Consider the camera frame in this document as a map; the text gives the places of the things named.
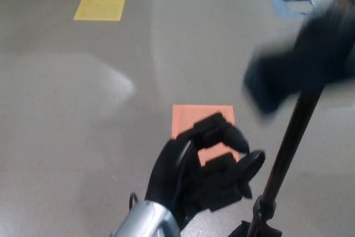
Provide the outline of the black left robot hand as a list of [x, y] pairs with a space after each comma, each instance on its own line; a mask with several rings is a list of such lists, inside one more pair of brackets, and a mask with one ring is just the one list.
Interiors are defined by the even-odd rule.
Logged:
[[[228, 152], [201, 164], [198, 152], [220, 143], [245, 156], [236, 160]], [[249, 182], [264, 161], [264, 151], [250, 151], [243, 134], [221, 113], [215, 113], [165, 144], [151, 172], [145, 199], [166, 207], [183, 229], [201, 211], [217, 211], [243, 198], [251, 199]]]

